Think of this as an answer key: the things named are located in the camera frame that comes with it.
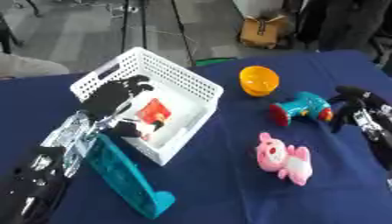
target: teal plastic object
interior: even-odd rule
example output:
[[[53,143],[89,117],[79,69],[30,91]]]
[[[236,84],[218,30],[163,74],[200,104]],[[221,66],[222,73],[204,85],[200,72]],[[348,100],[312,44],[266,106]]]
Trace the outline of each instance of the teal plastic object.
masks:
[[[330,122],[333,117],[331,105],[322,97],[309,92],[299,92],[294,101],[274,103],[269,106],[276,123],[288,126],[294,116],[309,116],[312,119]]]
[[[86,159],[113,190],[147,218],[157,218],[175,201],[170,192],[154,192],[135,164],[103,134],[98,135]]]

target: white plastic basket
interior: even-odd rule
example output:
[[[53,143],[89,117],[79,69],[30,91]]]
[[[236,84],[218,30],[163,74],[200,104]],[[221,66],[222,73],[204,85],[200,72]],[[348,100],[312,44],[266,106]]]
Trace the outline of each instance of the white plastic basket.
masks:
[[[158,98],[170,111],[164,127],[149,142],[125,138],[145,156],[165,165],[191,139],[216,110],[223,88],[153,52],[135,47],[87,74],[71,86],[81,102],[108,81],[142,74],[150,77],[154,91],[132,99],[132,107],[121,116],[135,118],[151,99]]]

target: cardboard box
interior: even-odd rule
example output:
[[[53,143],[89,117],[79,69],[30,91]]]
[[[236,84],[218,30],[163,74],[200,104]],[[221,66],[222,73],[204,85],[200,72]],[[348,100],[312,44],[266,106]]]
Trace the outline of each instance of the cardboard box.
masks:
[[[272,18],[268,21],[245,18],[240,41],[245,46],[263,46],[273,49],[277,45],[279,30],[285,26],[285,16]]]

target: stuffed toy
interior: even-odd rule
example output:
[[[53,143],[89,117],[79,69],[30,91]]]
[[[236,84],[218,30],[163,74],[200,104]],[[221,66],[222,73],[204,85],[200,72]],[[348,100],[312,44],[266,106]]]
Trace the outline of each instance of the stuffed toy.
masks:
[[[286,147],[269,133],[260,134],[257,146],[257,162],[266,172],[277,172],[280,179],[287,176],[299,186],[304,186],[312,175],[311,153],[306,147],[295,149],[293,145]]]

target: tripod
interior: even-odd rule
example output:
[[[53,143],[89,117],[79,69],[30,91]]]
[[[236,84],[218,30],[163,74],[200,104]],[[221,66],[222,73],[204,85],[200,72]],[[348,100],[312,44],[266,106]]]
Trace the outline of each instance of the tripod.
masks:
[[[149,0],[139,0],[139,8],[140,8],[140,16],[142,21],[142,40],[143,40],[143,48],[147,49],[147,31],[146,31],[146,5],[148,4]],[[124,0],[123,8],[128,9],[130,7],[130,0]],[[189,43],[186,39],[185,35],[185,27],[184,24],[181,22],[181,18],[179,16],[179,10],[177,8],[177,4],[175,0],[171,0],[171,7],[174,10],[176,22],[178,24],[179,31],[181,33],[181,37],[185,44],[185,49],[188,55],[189,60],[191,61],[191,66],[195,66],[195,61],[193,59],[191,48]],[[122,21],[122,44],[121,44],[121,53],[125,51],[126,39],[127,39],[127,27],[128,27],[128,12],[124,11],[123,21]]]

